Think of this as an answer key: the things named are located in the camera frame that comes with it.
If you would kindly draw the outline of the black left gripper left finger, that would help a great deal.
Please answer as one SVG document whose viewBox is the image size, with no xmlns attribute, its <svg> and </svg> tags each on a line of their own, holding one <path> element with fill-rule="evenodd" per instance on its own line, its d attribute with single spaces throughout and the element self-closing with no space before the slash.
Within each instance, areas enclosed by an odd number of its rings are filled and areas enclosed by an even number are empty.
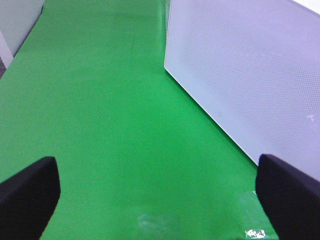
<svg viewBox="0 0 320 240">
<path fill-rule="evenodd" d="M 0 184 L 0 238 L 39 240 L 61 196 L 57 160 L 45 156 Z"/>
</svg>

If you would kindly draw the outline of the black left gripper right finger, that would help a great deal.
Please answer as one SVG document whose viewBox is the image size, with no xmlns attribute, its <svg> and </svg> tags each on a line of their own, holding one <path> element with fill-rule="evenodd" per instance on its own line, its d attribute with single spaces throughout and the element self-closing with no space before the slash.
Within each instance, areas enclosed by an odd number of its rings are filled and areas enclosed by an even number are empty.
<svg viewBox="0 0 320 240">
<path fill-rule="evenodd" d="M 320 182 L 284 160 L 259 157 L 255 191 L 281 240 L 320 238 Z"/>
</svg>

